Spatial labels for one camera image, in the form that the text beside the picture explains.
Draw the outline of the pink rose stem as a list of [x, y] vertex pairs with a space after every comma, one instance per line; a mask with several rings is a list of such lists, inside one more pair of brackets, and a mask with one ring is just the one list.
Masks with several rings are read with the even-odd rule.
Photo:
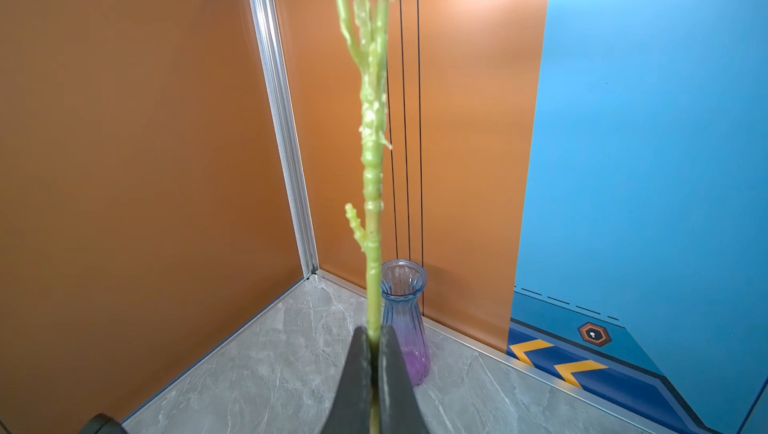
[[373, 371], [377, 370], [382, 329], [383, 154], [391, 147], [385, 134], [390, 1], [336, 0], [341, 34], [361, 75], [359, 132], [365, 217], [360, 219], [351, 204], [345, 205], [345, 215], [366, 258], [367, 339]]

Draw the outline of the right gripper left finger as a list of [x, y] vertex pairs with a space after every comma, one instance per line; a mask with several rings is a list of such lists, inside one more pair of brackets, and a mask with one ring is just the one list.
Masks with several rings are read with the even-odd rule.
[[373, 398], [371, 351], [367, 330], [353, 331], [345, 363], [322, 434], [368, 434]]

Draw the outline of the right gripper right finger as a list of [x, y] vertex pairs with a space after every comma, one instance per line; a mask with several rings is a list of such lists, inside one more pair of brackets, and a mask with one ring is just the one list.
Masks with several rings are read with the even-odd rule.
[[379, 432], [428, 434], [396, 332], [391, 326], [381, 328], [377, 376]]

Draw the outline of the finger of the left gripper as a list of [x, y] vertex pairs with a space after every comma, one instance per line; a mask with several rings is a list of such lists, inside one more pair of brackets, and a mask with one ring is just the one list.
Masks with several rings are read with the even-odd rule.
[[111, 416], [99, 413], [88, 420], [78, 434], [128, 434], [128, 432]]

